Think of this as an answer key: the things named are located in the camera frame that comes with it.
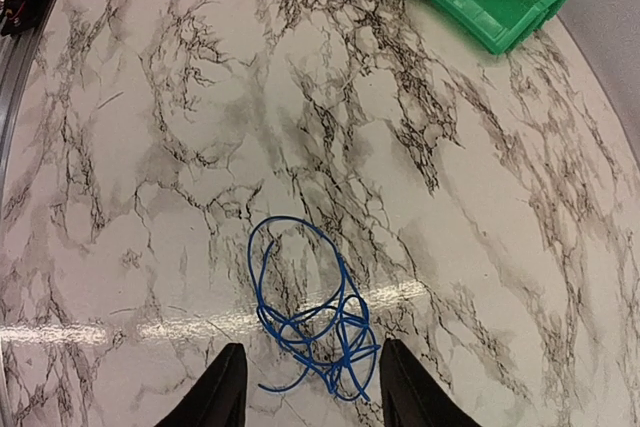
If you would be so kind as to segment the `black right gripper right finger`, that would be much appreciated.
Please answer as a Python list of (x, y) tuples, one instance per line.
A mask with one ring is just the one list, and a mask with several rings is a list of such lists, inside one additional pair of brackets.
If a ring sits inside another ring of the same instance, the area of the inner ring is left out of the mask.
[(479, 427), (399, 339), (382, 347), (381, 396), (385, 426)]

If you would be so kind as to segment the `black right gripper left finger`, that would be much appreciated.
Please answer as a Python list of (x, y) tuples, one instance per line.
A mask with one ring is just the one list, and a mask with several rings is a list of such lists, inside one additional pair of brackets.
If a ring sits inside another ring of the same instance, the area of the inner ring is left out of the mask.
[(244, 346), (228, 343), (156, 427), (244, 426), (247, 380)]

